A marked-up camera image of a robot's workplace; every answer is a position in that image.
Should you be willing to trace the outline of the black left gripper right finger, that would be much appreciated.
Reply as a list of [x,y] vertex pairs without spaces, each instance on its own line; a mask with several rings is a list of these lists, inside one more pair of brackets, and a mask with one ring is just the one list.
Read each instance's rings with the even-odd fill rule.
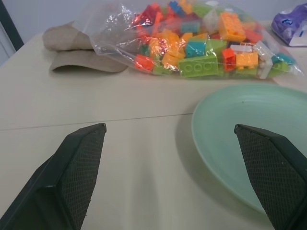
[[307,158],[284,136],[237,124],[252,188],[276,230],[307,228]]

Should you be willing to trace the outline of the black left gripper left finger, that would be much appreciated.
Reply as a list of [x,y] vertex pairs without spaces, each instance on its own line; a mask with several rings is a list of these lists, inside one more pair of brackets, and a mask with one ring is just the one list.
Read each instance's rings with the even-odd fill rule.
[[106,124],[80,128],[32,174],[0,219],[2,230],[79,230],[96,185]]

